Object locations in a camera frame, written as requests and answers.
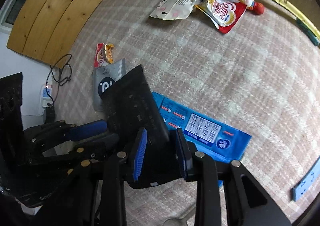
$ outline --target orange toy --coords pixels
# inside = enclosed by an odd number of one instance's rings
[[[260,2],[255,2],[254,0],[239,0],[239,1],[247,5],[248,10],[253,10],[258,15],[261,15],[262,13],[264,13],[264,6]]]

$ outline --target logo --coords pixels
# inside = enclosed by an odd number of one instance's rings
[[[108,89],[111,85],[113,85],[115,81],[110,77],[103,78],[98,85],[98,94],[101,97],[103,92]]]
[[[94,61],[94,67],[103,66],[104,54],[103,54],[103,43],[97,44],[96,56]]]
[[[218,149],[227,149],[231,146],[231,142],[228,139],[219,139],[216,145]]]
[[[219,3],[215,0],[212,5],[212,11],[215,16],[219,16],[219,18],[227,25],[231,25],[235,20],[236,5],[232,2],[223,2]]]
[[[47,194],[46,196],[44,196],[44,197],[40,197],[40,200],[41,201],[43,201],[43,200],[46,200],[46,199],[48,199],[50,196],[52,195],[52,193],[49,193],[49,194]]]

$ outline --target red packet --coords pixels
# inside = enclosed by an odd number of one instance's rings
[[[95,68],[103,66],[104,56],[103,56],[103,43],[97,44],[96,54],[94,56],[93,66]]]
[[[205,13],[223,34],[227,34],[246,10],[238,0],[204,0],[196,8]]]

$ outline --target white wall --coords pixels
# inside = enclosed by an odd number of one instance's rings
[[[23,129],[42,125],[44,123],[43,116],[21,115]]]
[[[45,84],[50,68],[47,64],[8,49],[8,38],[8,34],[0,32],[0,78],[22,72],[21,114],[39,116],[40,90]]]

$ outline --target blue box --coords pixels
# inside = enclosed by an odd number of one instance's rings
[[[229,163],[240,160],[251,136],[216,121],[163,95],[153,92],[153,98],[169,130],[182,128],[186,140],[214,160]]]

